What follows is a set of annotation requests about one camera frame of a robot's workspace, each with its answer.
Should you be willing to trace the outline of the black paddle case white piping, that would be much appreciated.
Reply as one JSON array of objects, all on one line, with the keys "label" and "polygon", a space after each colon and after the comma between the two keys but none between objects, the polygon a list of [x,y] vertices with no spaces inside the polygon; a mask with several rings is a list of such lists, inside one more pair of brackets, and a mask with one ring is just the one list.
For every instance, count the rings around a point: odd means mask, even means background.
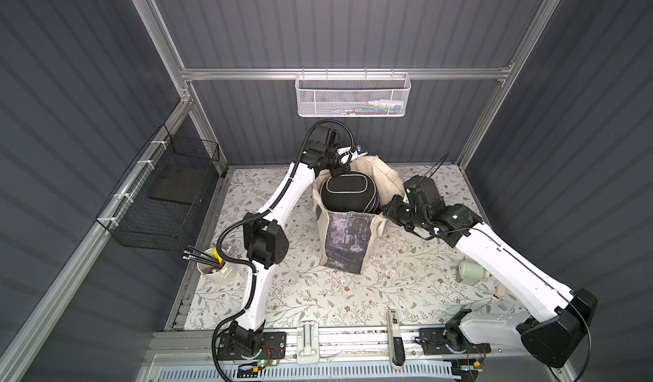
[{"label": "black paddle case white piping", "polygon": [[359,171],[330,176],[321,186],[321,201],[331,212],[379,212],[380,198],[374,180]]}]

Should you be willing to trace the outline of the cream canvas tote bag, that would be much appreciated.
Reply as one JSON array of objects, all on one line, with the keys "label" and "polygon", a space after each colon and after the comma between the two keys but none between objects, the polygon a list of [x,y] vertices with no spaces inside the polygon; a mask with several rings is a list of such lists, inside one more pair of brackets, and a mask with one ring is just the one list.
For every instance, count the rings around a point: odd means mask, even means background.
[{"label": "cream canvas tote bag", "polygon": [[[378,156],[364,156],[351,163],[353,173],[371,178],[368,186],[379,196],[379,205],[387,205],[394,196],[404,193],[399,173]],[[312,184],[311,195],[316,212],[321,242],[320,264],[345,273],[361,275],[365,272],[377,238],[384,234],[389,218],[376,213],[357,211],[336,212],[323,202],[321,190],[331,176],[327,171],[318,175]]]}]

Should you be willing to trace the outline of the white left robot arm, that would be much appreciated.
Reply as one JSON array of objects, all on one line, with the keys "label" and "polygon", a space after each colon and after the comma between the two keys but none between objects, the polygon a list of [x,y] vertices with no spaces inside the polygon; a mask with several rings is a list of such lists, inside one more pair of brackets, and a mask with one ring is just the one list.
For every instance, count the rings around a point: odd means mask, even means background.
[{"label": "white left robot arm", "polygon": [[[241,308],[215,330],[219,333],[226,328],[238,354],[253,358],[263,344],[265,302],[274,271],[289,250],[284,227],[292,209],[322,171],[342,175],[350,170],[351,161],[364,154],[344,123],[337,120],[316,122],[306,133],[271,198],[257,212],[247,213],[219,235],[216,249],[221,259],[247,266],[249,270]],[[228,256],[222,248],[226,236],[238,227],[243,229],[244,259]]]}]

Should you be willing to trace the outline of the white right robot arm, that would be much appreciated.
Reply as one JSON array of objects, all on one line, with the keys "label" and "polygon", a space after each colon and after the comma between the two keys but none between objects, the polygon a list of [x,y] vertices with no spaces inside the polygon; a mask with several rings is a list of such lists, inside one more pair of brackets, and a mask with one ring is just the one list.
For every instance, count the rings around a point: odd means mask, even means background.
[{"label": "white right robot arm", "polygon": [[405,193],[383,213],[421,239],[441,239],[491,273],[525,307],[515,315],[474,315],[460,310],[447,324],[452,350],[457,344],[511,346],[528,351],[550,368],[562,368],[583,340],[598,300],[589,290],[573,290],[525,259],[465,205],[446,205],[432,178],[413,176]]}]

